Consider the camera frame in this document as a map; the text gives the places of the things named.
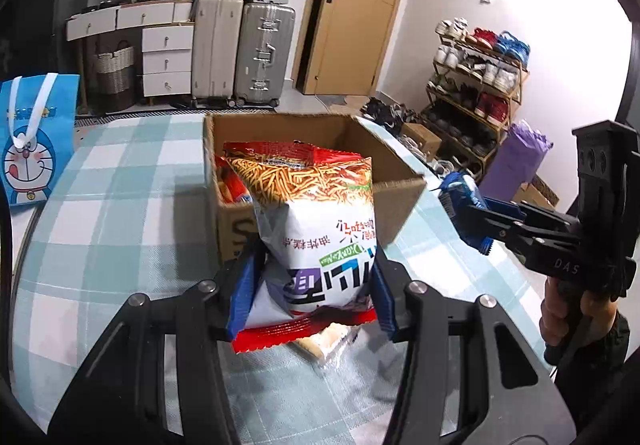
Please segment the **person's right hand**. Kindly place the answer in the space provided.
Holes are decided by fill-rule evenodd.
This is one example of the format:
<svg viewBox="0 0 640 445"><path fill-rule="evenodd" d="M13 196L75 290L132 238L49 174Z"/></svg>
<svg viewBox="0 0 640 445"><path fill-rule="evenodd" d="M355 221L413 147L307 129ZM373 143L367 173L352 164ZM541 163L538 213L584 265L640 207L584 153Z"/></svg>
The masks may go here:
<svg viewBox="0 0 640 445"><path fill-rule="evenodd" d="M548 277L544 283L544 301L540 306L539 321L544 342L550 347L557 347L584 318L589 319L589 323L582 344L588 345L603 339L614 326L617 302L585 291L580 298L579 307L576 307L561 295L560 283L559 279L552 277Z"/></svg>

